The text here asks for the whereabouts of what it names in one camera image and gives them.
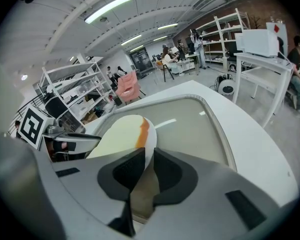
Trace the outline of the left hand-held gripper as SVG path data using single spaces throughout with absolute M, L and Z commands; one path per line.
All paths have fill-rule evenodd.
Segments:
M 53 117 L 29 104 L 17 132 L 34 149 L 48 155 L 51 162 L 85 159 L 101 141 L 69 112 Z

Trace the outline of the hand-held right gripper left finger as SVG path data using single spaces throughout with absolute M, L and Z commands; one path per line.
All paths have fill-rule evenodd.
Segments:
M 133 237 L 131 192 L 145 170 L 145 149 L 52 163 L 35 154 L 38 173 L 66 237 Z

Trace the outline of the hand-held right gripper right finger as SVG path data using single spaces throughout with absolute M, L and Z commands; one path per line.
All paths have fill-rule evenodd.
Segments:
M 264 240 L 296 205 L 279 205 L 265 191 L 217 162 L 156 148 L 159 194 L 141 240 Z

